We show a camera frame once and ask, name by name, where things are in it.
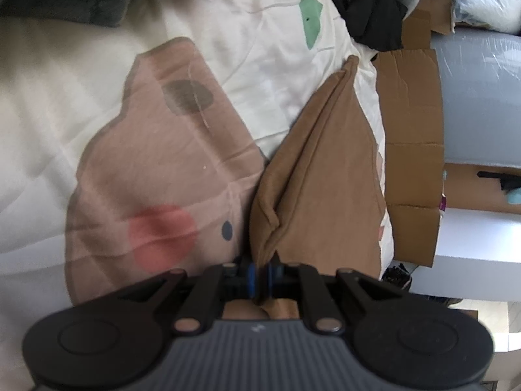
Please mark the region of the brown printed t-shirt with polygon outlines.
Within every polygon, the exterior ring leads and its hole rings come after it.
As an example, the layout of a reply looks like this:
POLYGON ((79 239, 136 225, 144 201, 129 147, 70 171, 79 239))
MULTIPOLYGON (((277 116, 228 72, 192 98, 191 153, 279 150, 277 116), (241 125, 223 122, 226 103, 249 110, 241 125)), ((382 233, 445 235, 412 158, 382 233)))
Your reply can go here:
POLYGON ((350 56, 310 97, 255 189, 241 256, 382 274, 383 161, 350 56))

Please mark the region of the black knit garment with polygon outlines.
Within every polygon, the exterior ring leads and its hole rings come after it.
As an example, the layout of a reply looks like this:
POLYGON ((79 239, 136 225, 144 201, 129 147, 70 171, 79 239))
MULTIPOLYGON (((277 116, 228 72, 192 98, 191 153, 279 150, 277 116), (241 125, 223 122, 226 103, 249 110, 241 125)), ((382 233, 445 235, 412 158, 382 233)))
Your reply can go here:
POLYGON ((412 286, 412 275, 403 263, 399 263, 397 266, 391 266, 385 270, 382 281, 400 290, 409 291, 412 286))

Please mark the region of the black clothes pile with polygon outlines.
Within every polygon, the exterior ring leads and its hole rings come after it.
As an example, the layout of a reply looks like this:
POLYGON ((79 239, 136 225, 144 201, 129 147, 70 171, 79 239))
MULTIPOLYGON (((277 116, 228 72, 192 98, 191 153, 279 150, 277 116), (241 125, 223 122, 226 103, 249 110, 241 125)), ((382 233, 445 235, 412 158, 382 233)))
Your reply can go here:
POLYGON ((403 47, 407 7, 399 0, 332 0, 355 41, 376 51, 403 47))

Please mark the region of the hanging black garment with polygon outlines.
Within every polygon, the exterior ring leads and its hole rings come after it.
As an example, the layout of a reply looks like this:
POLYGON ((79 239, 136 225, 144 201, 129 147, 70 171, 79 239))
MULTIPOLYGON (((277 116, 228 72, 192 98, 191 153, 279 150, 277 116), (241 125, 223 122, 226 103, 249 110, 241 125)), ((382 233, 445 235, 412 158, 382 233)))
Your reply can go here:
POLYGON ((521 188, 521 177, 519 175, 480 170, 477 177, 499 180, 501 190, 505 193, 521 188))

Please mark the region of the grey cabinet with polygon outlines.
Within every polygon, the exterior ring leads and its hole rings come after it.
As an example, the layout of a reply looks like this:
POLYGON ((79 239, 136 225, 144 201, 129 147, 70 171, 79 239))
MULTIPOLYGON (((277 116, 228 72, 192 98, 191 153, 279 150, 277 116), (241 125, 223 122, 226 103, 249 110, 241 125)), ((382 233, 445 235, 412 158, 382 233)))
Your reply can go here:
POLYGON ((432 35, 447 163, 520 167, 520 38, 472 28, 432 35))

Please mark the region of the cream bear print duvet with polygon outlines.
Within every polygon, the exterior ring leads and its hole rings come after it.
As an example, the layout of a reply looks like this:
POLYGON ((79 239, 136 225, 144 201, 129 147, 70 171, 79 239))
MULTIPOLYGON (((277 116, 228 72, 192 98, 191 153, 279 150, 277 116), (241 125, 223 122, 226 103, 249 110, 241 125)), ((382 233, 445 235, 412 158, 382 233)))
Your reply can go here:
POLYGON ((231 262, 268 163, 348 57, 385 165, 372 51, 332 0, 131 0, 119 26, 1 16, 1 387, 37 320, 231 262))

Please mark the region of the brown cardboard sheet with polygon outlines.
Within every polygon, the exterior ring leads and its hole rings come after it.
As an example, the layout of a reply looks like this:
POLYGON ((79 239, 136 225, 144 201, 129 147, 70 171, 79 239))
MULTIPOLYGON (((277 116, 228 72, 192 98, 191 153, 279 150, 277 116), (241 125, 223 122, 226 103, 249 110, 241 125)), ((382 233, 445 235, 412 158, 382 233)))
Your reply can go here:
POLYGON ((452 33, 451 5, 419 0, 403 23, 403 48, 374 62, 395 258, 424 267, 434 263, 443 201, 443 97, 431 35, 452 33))

